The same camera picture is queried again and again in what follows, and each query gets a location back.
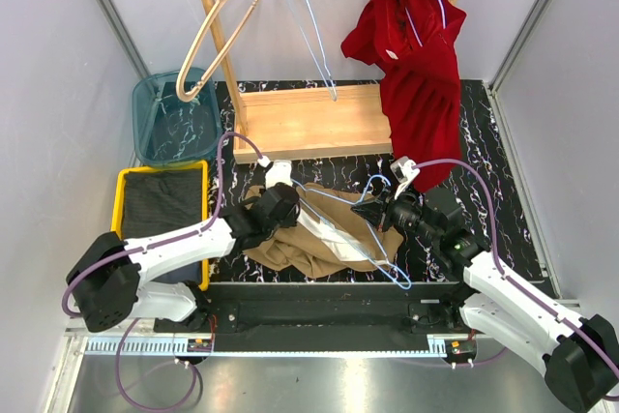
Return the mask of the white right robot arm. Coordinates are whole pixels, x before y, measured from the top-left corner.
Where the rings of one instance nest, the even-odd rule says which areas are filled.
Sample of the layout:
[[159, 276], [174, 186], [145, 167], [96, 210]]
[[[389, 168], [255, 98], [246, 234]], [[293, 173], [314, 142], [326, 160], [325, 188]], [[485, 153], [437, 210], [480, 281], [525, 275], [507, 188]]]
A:
[[352, 206], [380, 232], [429, 239], [444, 274], [457, 281], [439, 308], [451, 332], [484, 333], [533, 367], [573, 412], [588, 412], [618, 385], [618, 338], [612, 324], [580, 315], [510, 269], [465, 226], [455, 195], [383, 191]]

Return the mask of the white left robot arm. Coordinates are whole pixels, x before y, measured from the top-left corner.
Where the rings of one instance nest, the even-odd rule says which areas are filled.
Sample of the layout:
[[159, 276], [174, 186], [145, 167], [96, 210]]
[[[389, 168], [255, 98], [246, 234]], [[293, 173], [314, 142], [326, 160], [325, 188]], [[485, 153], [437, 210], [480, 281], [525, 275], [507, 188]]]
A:
[[100, 235], [67, 275], [68, 291], [87, 330], [101, 333], [127, 319], [156, 319], [174, 330], [206, 327], [209, 303], [199, 285], [160, 278], [193, 263], [254, 249], [295, 226], [296, 190], [278, 183], [215, 218], [164, 234], [121, 239]]

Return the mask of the red skirt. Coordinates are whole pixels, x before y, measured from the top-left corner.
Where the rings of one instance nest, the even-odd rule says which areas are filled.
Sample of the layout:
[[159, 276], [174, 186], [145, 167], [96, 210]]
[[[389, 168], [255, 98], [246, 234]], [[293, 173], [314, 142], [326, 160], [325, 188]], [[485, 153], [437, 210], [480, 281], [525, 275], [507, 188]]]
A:
[[455, 42], [466, 19], [450, 1], [444, 33], [418, 47], [405, 0], [369, 0], [340, 45], [342, 54], [383, 72], [379, 95], [396, 158], [431, 162], [413, 186], [426, 192], [443, 183], [460, 157], [461, 86]]

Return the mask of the tan garment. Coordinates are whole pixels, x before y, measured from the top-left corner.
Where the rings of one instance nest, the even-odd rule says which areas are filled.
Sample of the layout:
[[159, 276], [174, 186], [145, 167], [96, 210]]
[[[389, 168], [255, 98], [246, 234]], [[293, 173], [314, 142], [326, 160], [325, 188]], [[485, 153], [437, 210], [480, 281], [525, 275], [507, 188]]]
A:
[[275, 271], [293, 267], [311, 279], [351, 269], [388, 270], [396, 263], [403, 236], [390, 229], [377, 232], [351, 210], [371, 194], [342, 192], [306, 183], [296, 188], [300, 197], [297, 225], [279, 228], [259, 246], [245, 250], [250, 259]]

